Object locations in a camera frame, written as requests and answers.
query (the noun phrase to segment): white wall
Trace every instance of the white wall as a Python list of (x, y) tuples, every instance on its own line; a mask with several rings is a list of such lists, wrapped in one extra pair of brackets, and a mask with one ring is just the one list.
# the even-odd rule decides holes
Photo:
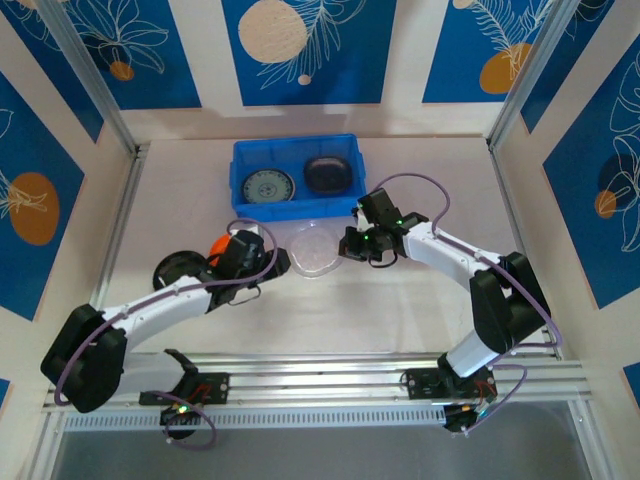
[(85, 173), (36, 318), (29, 322), (0, 308), (0, 378), (12, 384), (0, 419), (0, 478), (14, 479), (49, 385), (40, 361), (68, 313), (88, 301), (96, 284), (130, 159), (106, 127), (93, 143), (2, 15), (0, 37), (0, 71)]
[(567, 351), (586, 369), (597, 409), (615, 442), (613, 454), (630, 478), (640, 472), (640, 418), (622, 368), (640, 360), (640, 290), (596, 308), (542, 164), (640, 34), (636, 1), (614, 4), (533, 134), (517, 122), (498, 151), (527, 253)]
[(398, 0), (380, 105), (243, 107), (222, 4), (170, 0), (202, 110), (124, 111), (136, 139), (481, 135), (502, 103), (422, 104), (450, 0)]

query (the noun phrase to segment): gray floor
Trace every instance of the gray floor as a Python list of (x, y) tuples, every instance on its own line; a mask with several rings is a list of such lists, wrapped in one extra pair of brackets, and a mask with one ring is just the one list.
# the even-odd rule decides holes
[(53, 478), (591, 477), (566, 405), (510, 404), (467, 439), (439, 427), (222, 430), (214, 450), (197, 453), (167, 445), (159, 432), (68, 433)]

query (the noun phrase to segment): orange object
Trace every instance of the orange object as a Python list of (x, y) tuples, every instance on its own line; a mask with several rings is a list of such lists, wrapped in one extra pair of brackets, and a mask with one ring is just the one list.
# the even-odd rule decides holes
[(508, 93), (529, 55), (529, 50), (530, 44), (518, 43), (491, 57), (480, 73), (482, 90), (491, 94)]
[[(216, 240), (216, 242), (211, 247), (211, 250), (209, 251), (209, 256), (212, 257), (213, 255), (222, 255), (227, 250), (227, 246), (229, 245), (230, 241), (231, 241), (231, 235), (229, 235), (228, 233), (221, 236), (218, 240)], [(215, 267), (217, 264), (218, 264), (217, 258), (211, 260), (212, 266)]]

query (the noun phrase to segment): orange circle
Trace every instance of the orange circle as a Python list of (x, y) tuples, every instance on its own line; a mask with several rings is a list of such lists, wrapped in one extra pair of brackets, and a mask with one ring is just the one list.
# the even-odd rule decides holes
[(121, 82), (128, 82), (133, 79), (133, 68), (128, 63), (121, 62), (120, 60), (116, 60), (109, 66), (109, 71), (111, 75), (116, 77)]
[(480, 73), (482, 90), (492, 94), (508, 93), (530, 50), (530, 44), (518, 43), (491, 57)]
[(51, 241), (60, 219), (56, 187), (40, 173), (23, 173), (12, 183), (11, 225), (25, 242), (43, 246)]
[[(216, 242), (211, 247), (211, 250), (209, 251), (209, 256), (212, 257), (213, 255), (224, 253), (227, 250), (227, 247), (229, 246), (230, 241), (231, 241), (231, 235), (229, 235), (228, 233), (221, 236), (218, 240), (216, 240)], [(213, 265), (214, 267), (217, 264), (218, 264), (217, 258), (211, 261), (211, 265)]]
[(603, 190), (596, 197), (596, 213), (604, 219), (616, 213), (616, 196), (609, 190)]

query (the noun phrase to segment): clear plastic lid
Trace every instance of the clear plastic lid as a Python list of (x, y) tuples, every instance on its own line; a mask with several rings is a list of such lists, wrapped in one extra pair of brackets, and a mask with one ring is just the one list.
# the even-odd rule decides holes
[(303, 277), (317, 278), (342, 263), (338, 256), (340, 239), (331, 229), (309, 221), (287, 239), (287, 252), (293, 269)]

